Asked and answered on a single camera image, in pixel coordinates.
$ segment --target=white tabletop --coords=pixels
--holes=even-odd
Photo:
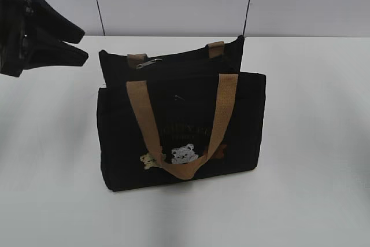
[[[150,56],[234,38],[85,37],[82,68],[0,76],[0,246],[370,246],[370,39],[247,38],[267,75],[258,167],[110,192],[98,51]]]

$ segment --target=black clamp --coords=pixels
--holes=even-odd
[[[82,66],[88,54],[79,43],[85,32],[45,0],[0,0],[0,73],[19,77],[24,69]]]

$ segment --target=strap loop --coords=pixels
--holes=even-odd
[[[221,144],[230,121],[237,85],[238,75],[219,74],[216,109],[207,154],[187,164],[170,164],[166,163],[162,158],[160,137],[146,81],[126,83],[129,100],[142,132],[146,148],[161,168],[179,179],[191,179],[196,171],[212,157]]]

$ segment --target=cartoon animal appliqué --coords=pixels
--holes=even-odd
[[[171,153],[174,156],[171,160],[172,164],[183,164],[196,160],[198,155],[193,150],[193,144],[187,144],[184,147],[172,149]]]
[[[162,154],[162,158],[163,158],[163,160],[165,160],[166,159],[166,155],[165,154]],[[147,154],[144,154],[144,155],[140,156],[140,161],[144,163],[144,165],[145,165],[144,166],[144,169],[145,170],[148,170],[151,167],[158,167],[158,168],[160,168],[160,166],[156,162],[155,158],[153,156],[151,156],[150,153],[147,153]]]

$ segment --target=gray wall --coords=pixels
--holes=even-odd
[[[47,0],[102,35],[96,0]],[[248,36],[369,36],[369,0],[251,0]],[[107,35],[236,36],[248,0],[98,0]]]

